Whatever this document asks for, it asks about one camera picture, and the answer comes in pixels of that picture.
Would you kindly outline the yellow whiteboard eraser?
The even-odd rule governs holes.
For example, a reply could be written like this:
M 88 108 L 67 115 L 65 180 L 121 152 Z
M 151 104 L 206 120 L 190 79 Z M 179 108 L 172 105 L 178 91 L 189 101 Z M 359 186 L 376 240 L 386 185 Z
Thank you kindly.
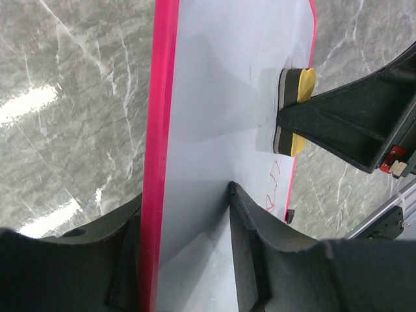
M 309 101 L 315 88 L 316 71 L 313 68 L 285 68 L 278 82 L 277 114 L 273 141 L 275 154 L 296 157 L 306 145 L 306 139 L 281 126 L 279 121 L 300 110 L 300 104 Z

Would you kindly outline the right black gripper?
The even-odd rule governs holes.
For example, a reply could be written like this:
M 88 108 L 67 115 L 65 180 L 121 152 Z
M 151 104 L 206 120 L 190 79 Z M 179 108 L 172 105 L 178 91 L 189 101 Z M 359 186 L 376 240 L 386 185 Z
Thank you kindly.
M 312 94 L 279 124 L 363 172 L 415 175 L 415 46 L 364 78 Z

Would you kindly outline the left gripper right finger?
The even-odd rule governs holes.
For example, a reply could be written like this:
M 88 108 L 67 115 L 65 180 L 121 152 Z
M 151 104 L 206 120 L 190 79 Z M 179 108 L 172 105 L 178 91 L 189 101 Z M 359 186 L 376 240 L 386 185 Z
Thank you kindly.
M 240 311 L 415 310 L 414 240 L 315 240 L 229 192 Z

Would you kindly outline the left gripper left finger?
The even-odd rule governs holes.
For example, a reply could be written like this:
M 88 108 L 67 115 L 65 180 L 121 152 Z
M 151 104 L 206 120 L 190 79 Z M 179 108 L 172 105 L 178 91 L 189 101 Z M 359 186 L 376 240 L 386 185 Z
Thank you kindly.
M 2 311 L 138 311 L 142 197 L 60 237 L 1 229 Z

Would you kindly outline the red framed whiteboard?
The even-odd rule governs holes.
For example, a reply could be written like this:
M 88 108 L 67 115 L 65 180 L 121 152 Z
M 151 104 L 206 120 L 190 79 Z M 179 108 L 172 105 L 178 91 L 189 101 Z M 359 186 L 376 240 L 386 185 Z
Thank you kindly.
M 272 215 L 282 69 L 311 65 L 312 1 L 156 1 L 140 232 L 141 311 L 236 311 L 228 185 Z

